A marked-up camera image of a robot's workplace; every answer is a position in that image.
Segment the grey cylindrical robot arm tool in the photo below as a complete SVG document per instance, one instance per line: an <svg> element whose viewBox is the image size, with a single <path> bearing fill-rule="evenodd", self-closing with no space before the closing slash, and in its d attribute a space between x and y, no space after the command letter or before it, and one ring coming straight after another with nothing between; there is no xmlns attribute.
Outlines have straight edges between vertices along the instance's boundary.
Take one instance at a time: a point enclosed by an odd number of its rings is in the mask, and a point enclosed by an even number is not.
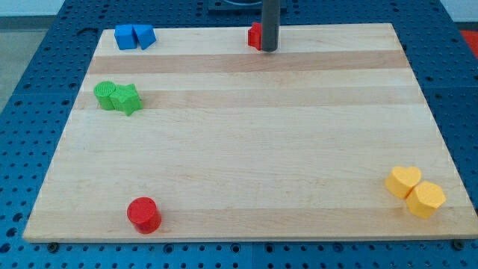
<svg viewBox="0 0 478 269"><path fill-rule="evenodd" d="M274 52L279 44L280 0L263 0L261 9L261 49Z"/></svg>

